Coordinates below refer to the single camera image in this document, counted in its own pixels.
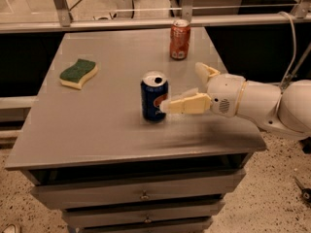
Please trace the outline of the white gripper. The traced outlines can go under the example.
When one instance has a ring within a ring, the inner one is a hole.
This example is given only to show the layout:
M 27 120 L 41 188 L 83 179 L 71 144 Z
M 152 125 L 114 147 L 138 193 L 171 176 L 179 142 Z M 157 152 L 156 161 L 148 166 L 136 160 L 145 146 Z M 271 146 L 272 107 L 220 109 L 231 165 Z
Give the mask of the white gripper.
M 210 109 L 216 115 L 234 117 L 238 99 L 246 83 L 245 78 L 230 74 L 220 75 L 220 71 L 202 62 L 195 63 L 195 73 L 202 84 L 207 85 L 207 93 L 201 93 L 197 88 L 190 89 L 163 100 L 159 105 L 160 110 L 166 114 L 198 115 Z

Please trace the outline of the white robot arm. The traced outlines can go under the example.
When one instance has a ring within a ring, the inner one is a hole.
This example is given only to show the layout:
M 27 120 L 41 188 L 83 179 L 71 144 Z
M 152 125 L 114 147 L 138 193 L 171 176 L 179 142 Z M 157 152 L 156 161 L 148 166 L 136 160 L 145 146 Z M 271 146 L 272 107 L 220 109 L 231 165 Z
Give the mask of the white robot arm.
M 203 114 L 209 110 L 223 117 L 241 117 L 258 128 L 293 140 L 311 136 L 310 82 L 302 80 L 282 89 L 269 83 L 223 74 L 198 62 L 195 72 L 206 91 L 196 88 L 161 102 L 168 114 Z

